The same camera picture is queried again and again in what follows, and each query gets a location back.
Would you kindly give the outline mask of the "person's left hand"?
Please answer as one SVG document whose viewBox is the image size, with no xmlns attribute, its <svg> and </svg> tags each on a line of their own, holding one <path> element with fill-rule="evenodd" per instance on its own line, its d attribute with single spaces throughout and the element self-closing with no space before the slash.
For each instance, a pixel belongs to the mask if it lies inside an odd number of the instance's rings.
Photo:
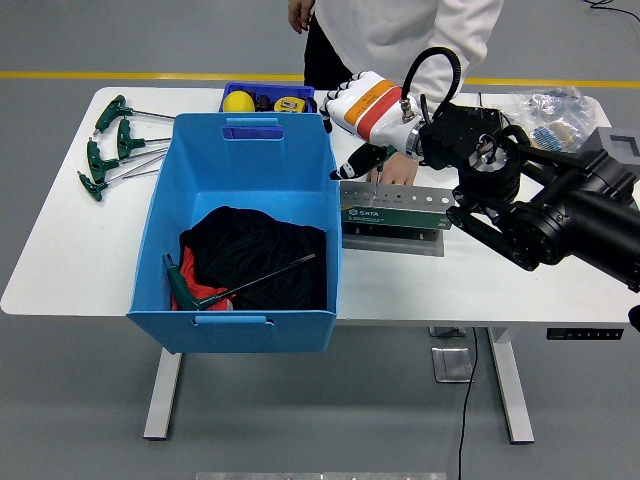
<svg viewBox="0 0 640 480">
<path fill-rule="evenodd" d="M 397 152 L 385 153 L 386 161 L 380 168 L 375 168 L 366 175 L 369 183 L 412 186 L 414 184 L 419 163 Z"/>
</svg>

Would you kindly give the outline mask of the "person's right hand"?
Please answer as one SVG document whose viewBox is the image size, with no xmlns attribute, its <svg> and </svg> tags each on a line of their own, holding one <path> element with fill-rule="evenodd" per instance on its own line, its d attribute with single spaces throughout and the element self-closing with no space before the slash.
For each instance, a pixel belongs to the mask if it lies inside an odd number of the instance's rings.
<svg viewBox="0 0 640 480">
<path fill-rule="evenodd" d="M 302 34 L 309 30 L 314 6 L 315 0 L 288 1 L 288 22 L 297 34 Z"/>
</svg>

